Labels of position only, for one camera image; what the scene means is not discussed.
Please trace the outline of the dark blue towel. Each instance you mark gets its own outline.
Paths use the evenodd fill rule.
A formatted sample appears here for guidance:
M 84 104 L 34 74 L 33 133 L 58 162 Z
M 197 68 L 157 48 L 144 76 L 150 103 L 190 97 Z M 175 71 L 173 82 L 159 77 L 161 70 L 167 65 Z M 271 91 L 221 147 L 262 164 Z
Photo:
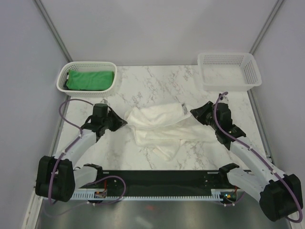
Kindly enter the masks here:
M 66 77 L 66 79 L 65 79 L 65 82 L 64 82 L 64 84 L 63 84 L 63 89 L 64 90 L 70 90 L 69 88 L 68 88 L 68 86 L 67 86 L 67 83 L 68 83 L 68 80 L 69 80 L 69 76 L 68 75 L 66 75 L 67 77 Z

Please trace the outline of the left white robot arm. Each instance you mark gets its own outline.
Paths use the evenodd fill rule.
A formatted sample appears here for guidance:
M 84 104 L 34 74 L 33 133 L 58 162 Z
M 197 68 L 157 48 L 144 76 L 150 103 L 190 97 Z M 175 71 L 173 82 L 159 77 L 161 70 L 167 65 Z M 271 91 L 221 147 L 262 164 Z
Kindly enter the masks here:
M 84 153 L 96 144 L 106 130 L 115 132 L 127 125 L 112 108 L 106 104 L 95 104 L 92 114 L 80 127 L 76 138 L 53 156 L 43 156 L 39 160 L 35 193 L 48 200 L 67 202 L 74 191 L 87 184 L 99 188 L 104 176 L 101 167 L 85 164 L 77 169 L 76 164 Z

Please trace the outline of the green towel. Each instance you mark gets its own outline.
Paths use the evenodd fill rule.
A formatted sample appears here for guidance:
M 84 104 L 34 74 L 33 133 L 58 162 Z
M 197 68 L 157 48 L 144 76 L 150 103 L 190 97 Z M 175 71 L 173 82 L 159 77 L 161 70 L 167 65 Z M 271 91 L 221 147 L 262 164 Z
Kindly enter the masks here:
M 113 71 L 79 72 L 68 71 L 67 86 L 75 91 L 104 91 L 112 86 L 114 81 Z

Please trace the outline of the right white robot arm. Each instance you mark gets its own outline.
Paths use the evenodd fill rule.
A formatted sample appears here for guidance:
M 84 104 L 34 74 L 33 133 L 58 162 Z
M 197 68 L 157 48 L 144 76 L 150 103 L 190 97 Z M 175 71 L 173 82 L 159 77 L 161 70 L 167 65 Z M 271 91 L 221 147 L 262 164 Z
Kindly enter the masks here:
M 231 163 L 219 169 L 218 183 L 223 188 L 231 185 L 241 188 L 254 198 L 261 210 L 271 221 L 288 218 L 300 223 L 303 220 L 303 197 L 301 181 L 295 174 L 286 174 L 253 147 L 246 133 L 233 124 L 231 110 L 227 103 L 207 102 L 192 109 L 193 117 L 203 125 L 210 126 L 220 144 L 239 157 L 251 170 L 244 172 Z M 294 213 L 298 219 L 289 218 Z

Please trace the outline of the white towel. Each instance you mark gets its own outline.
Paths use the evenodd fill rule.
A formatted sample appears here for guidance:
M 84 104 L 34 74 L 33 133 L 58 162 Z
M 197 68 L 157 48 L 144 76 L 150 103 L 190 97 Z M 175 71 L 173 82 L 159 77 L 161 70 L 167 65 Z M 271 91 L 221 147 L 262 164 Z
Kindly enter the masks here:
M 185 142 L 214 143 L 211 128 L 198 122 L 186 103 L 154 105 L 128 110 L 124 119 L 138 146 L 148 147 L 165 161 L 171 161 Z

